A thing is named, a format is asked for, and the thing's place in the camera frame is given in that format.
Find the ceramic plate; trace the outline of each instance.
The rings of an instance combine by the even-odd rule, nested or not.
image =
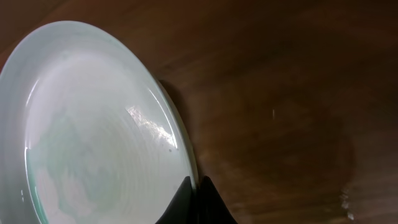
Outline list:
[[[71,21],[33,31],[0,75],[1,178],[15,214],[7,219],[155,223],[183,178],[197,177],[173,110],[106,32]]]

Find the plate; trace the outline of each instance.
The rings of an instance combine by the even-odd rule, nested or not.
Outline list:
[[[184,177],[197,182],[166,92],[120,41],[82,22],[40,27],[8,58],[0,153],[5,224],[155,223]]]

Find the black object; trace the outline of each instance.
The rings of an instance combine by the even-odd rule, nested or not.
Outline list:
[[[166,211],[156,224],[237,224],[211,179],[205,176],[194,193],[185,177]]]

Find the table surface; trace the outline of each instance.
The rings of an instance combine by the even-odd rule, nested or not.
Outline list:
[[[41,25],[93,24],[162,80],[201,173],[239,223],[397,223],[397,9],[368,0],[1,1],[0,67]]]

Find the wood grain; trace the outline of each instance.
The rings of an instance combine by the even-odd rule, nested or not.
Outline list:
[[[240,223],[398,222],[394,1],[0,2],[0,67],[33,29],[98,26],[167,83]]]

